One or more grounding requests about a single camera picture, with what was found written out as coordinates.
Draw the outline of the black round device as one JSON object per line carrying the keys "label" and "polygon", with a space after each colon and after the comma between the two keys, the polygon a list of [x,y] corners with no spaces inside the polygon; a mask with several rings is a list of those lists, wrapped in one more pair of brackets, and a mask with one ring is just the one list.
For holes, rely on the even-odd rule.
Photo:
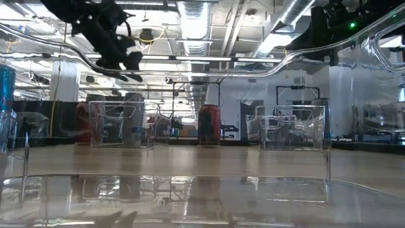
{"label": "black round device", "polygon": [[153,30],[151,28],[143,28],[138,36],[143,44],[149,45],[154,42]]}

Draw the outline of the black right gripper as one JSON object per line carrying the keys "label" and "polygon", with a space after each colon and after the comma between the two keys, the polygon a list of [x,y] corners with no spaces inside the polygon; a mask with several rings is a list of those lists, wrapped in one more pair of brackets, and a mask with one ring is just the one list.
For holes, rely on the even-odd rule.
{"label": "black right gripper", "polygon": [[285,49],[317,48],[344,40],[359,30],[358,18],[363,14],[361,8],[348,12],[345,6],[316,6],[311,9],[309,31],[296,37]]}

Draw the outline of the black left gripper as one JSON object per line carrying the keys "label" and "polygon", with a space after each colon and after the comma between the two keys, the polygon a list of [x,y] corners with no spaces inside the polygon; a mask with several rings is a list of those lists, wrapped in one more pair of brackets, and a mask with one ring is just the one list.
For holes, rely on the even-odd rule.
{"label": "black left gripper", "polygon": [[139,51],[127,54],[127,48],[134,45],[129,38],[119,39],[117,26],[126,22],[128,14],[119,6],[84,6],[80,16],[72,23],[72,35],[82,34],[101,55],[96,65],[98,72],[107,77],[127,82],[129,77],[143,82],[140,75],[127,74],[126,77],[112,70],[120,70],[123,63],[126,70],[139,71],[143,54]]}

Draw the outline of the teal Red Bull can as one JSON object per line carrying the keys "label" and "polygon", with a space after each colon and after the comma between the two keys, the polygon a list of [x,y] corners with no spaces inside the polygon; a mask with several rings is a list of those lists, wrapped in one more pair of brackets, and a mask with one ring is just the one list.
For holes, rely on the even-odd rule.
{"label": "teal Red Bull can", "polygon": [[0,155],[8,150],[12,123],[16,72],[14,68],[0,64]]}

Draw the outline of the black partition panel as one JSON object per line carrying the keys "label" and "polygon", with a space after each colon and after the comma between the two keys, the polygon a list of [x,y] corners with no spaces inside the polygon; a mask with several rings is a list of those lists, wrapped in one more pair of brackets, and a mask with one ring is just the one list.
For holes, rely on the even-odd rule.
{"label": "black partition panel", "polygon": [[18,137],[74,137],[78,102],[19,100],[13,103]]}

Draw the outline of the silver ventilation duct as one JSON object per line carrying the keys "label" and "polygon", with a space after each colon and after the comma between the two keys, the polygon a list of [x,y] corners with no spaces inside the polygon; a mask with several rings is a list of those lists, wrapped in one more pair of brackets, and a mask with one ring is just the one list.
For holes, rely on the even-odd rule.
{"label": "silver ventilation duct", "polygon": [[262,43],[252,52],[252,58],[265,58],[277,46],[288,45],[294,35],[296,23],[316,0],[285,0],[282,9],[270,15],[265,22]]}
{"label": "silver ventilation duct", "polygon": [[180,28],[186,55],[206,56],[208,54],[209,19],[211,3],[180,1]]}

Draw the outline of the clear plastic bin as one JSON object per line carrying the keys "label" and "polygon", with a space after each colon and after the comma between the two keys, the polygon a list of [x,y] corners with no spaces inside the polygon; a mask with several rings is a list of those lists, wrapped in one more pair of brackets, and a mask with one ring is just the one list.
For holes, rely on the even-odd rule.
{"label": "clear plastic bin", "polygon": [[323,151],[330,145],[324,106],[258,106],[256,120],[263,150]]}
{"label": "clear plastic bin", "polygon": [[[102,101],[104,117],[103,141],[92,147],[104,148],[131,148],[123,144],[123,108],[124,101]],[[144,102],[144,121],[142,142],[136,149],[154,148],[156,135],[156,119],[159,114],[159,105],[156,103]]]}
{"label": "clear plastic bin", "polygon": [[[405,63],[391,63],[378,41],[405,26],[405,3],[355,36],[328,46],[343,60],[313,84],[329,100],[332,141],[363,139],[365,128],[405,134],[398,102]],[[259,146],[154,149],[50,147],[43,173],[18,157],[4,175],[0,227],[337,227],[405,228],[405,198],[338,180],[338,172],[385,180],[382,155],[357,151],[269,151]]]}

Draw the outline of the black station frame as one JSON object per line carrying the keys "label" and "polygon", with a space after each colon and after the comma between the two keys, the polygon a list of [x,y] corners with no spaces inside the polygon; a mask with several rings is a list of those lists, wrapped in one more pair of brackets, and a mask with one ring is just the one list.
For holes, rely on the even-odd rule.
{"label": "black station frame", "polygon": [[309,87],[305,85],[276,85],[276,105],[279,105],[279,93],[280,88],[291,89],[291,90],[305,90],[309,89],[316,95],[317,98],[320,98],[320,88],[319,87]]}
{"label": "black station frame", "polygon": [[207,90],[209,85],[215,85],[217,88],[218,104],[221,105],[221,83],[209,82],[202,80],[194,80],[190,82],[174,82],[171,87],[171,122],[174,123],[176,114],[181,111],[175,110],[175,100],[179,93],[186,95],[186,100],[189,103],[192,115],[198,118],[200,107],[206,104]]}

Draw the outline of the black aluminium table frame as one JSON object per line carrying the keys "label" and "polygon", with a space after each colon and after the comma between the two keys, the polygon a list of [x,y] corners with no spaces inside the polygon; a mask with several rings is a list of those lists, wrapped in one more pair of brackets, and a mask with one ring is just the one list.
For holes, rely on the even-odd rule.
{"label": "black aluminium table frame", "polygon": [[[44,147],[44,146],[57,146],[66,144],[75,144],[77,146],[90,146],[89,142],[75,143],[72,137],[45,137],[45,138],[31,138],[28,139],[28,145],[31,147]],[[169,139],[162,142],[156,141],[155,146],[197,146],[196,139]],[[20,137],[16,140],[8,139],[7,150],[11,151],[16,148],[25,147],[25,139]],[[405,155],[405,145],[399,144],[379,144],[379,143],[365,143],[365,142],[345,142],[345,141],[332,141],[329,144],[323,145],[325,149],[343,149],[348,151],[367,151],[376,153],[388,153]],[[264,149],[266,150],[277,150],[277,151],[316,151],[320,147],[313,147],[311,142],[306,142],[304,145],[293,145],[293,144],[271,144],[267,142]]]}

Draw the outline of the red Coke Zero can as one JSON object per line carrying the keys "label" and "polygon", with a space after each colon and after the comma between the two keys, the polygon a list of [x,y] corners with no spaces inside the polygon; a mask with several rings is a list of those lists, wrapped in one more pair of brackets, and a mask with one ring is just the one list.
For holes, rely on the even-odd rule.
{"label": "red Coke Zero can", "polygon": [[75,143],[98,145],[103,141],[102,101],[81,102],[75,110]]}
{"label": "red Coke Zero can", "polygon": [[204,147],[219,146],[221,141],[219,107],[213,104],[202,104],[198,111],[197,123],[197,144]]}

